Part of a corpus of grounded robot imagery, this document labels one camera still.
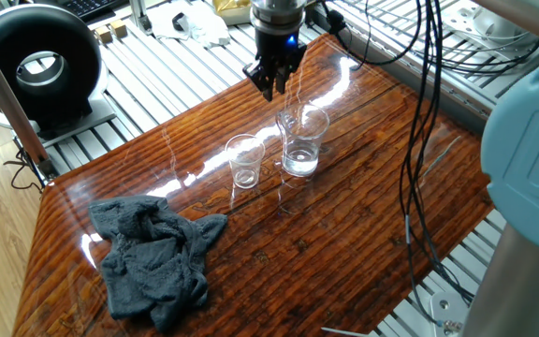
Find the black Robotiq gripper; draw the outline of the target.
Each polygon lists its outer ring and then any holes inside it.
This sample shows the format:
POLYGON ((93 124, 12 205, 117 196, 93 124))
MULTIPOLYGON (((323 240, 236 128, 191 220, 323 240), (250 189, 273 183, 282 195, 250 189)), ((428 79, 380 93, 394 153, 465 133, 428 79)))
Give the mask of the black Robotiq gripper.
MULTIPOLYGON (((262 96, 268 102, 271 102, 273 97, 273 78, 268 75, 262 60, 283 58, 297 53, 303 54, 307 50, 307 45, 299 41, 298 32, 274 35, 259 29, 255 29, 255 44, 256 60, 246 65, 242 72, 262 96)), ((280 94, 284 93, 286 82, 292 72, 292 65, 288 60, 284 60, 277 65, 275 84, 276 90, 280 94)))

